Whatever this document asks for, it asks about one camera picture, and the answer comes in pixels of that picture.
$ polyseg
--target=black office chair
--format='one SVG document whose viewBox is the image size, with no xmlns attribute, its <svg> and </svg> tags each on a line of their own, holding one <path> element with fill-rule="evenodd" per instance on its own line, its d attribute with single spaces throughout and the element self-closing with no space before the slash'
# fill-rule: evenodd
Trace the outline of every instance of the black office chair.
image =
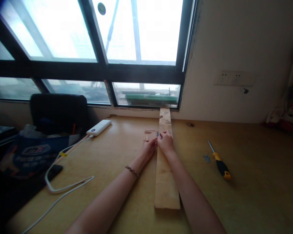
<svg viewBox="0 0 293 234">
<path fill-rule="evenodd" d="M 72 94 L 33 94 L 30 110 L 36 130 L 47 135 L 84 135 L 89 126 L 87 99 Z"/>
</svg>

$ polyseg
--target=green pipe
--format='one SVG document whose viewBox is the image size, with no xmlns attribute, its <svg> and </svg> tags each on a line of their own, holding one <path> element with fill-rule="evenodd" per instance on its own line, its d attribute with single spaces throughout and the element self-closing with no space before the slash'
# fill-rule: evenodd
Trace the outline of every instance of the green pipe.
<svg viewBox="0 0 293 234">
<path fill-rule="evenodd" d="M 164 95 L 126 94 L 129 101 L 157 101 L 177 103 L 177 97 Z"/>
</svg>

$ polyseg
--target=window frame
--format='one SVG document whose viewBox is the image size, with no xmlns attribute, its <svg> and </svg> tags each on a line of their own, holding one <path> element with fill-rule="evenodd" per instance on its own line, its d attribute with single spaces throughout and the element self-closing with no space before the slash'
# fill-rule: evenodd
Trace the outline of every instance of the window frame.
<svg viewBox="0 0 293 234">
<path fill-rule="evenodd" d="M 159 107 L 119 106 L 112 82 L 176 84 L 181 85 L 180 94 L 177 107 L 171 109 L 179 110 L 196 18 L 197 0 L 183 0 L 175 66 L 108 63 L 92 1 L 77 1 L 85 21 L 97 63 L 30 60 L 27 52 L 23 50 L 21 43 L 18 42 L 17 37 L 13 35 L 8 25 L 0 17 L 0 41 L 15 59 L 0 60 L 0 77 L 28 77 L 35 82 L 41 93 L 50 93 L 42 81 L 43 79 L 101 81 L 105 83 L 111 104 L 88 103 L 88 105 L 126 109 L 158 109 Z M 28 100 L 0 100 L 28 102 Z"/>
</svg>

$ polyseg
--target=white power bank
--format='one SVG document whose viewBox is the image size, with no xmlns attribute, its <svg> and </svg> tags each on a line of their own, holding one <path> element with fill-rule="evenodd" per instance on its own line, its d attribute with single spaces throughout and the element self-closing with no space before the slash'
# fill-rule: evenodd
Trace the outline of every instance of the white power bank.
<svg viewBox="0 0 293 234">
<path fill-rule="evenodd" d="M 94 136 L 98 136 L 101 132 L 103 132 L 104 129 L 106 129 L 110 124 L 112 123 L 112 121 L 110 120 L 102 120 L 101 122 L 99 122 L 98 124 L 96 124 L 95 126 L 93 126 L 92 128 L 90 128 L 87 131 L 87 135 L 94 135 Z"/>
</svg>

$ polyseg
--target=hand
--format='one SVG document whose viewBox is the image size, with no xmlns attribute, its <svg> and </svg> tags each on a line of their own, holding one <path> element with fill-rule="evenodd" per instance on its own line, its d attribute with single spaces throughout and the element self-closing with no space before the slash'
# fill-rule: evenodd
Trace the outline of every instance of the hand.
<svg viewBox="0 0 293 234">
<path fill-rule="evenodd" d="M 145 158 L 145 162 L 149 161 L 152 157 L 154 150 L 157 147 L 157 138 L 154 138 L 150 141 L 143 142 L 143 146 L 140 152 L 140 155 Z"/>
<path fill-rule="evenodd" d="M 174 152 L 173 137 L 169 131 L 164 131 L 160 134 L 162 136 L 162 140 L 160 139 L 160 137 L 158 137 L 157 142 L 160 149 L 167 156 L 169 152 Z"/>
</svg>

